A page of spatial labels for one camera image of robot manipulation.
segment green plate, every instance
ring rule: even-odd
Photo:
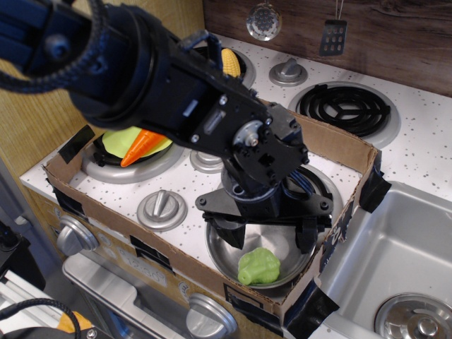
[[[123,158],[129,150],[132,143],[140,133],[141,129],[138,127],[129,127],[121,131],[107,131],[102,136],[102,142],[104,143],[105,150],[117,157]],[[156,152],[164,150],[171,145],[172,141],[168,139],[164,143],[161,143],[158,147],[153,148],[147,152],[143,157],[148,157]]]

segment sink drain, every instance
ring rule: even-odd
[[[397,295],[380,306],[374,330],[387,339],[451,339],[452,309],[426,295]]]

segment wooden wall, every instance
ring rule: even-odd
[[[211,32],[324,64],[452,97],[452,2],[449,0],[345,0],[348,22],[342,56],[320,57],[325,20],[334,0],[270,0],[282,30],[259,42],[246,30],[251,8],[263,0],[203,0]]]
[[[180,37],[204,28],[202,0],[111,0],[113,4],[137,5],[157,16],[163,25]],[[87,11],[85,0],[75,7]],[[16,74],[15,69],[0,61],[0,69]],[[86,125],[64,90],[44,95],[20,95],[0,90],[0,157],[31,205],[46,232],[50,232],[40,196],[21,185],[19,176],[67,141]]]

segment sink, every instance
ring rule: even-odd
[[[340,307],[336,316],[370,331],[381,305],[397,295],[452,306],[452,202],[391,183],[373,213],[356,210],[346,242],[320,275]]]

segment toy carrot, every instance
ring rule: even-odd
[[[147,152],[166,140],[167,137],[162,134],[142,129],[122,159],[121,167],[127,167],[130,164],[133,164],[140,157],[144,156]]]

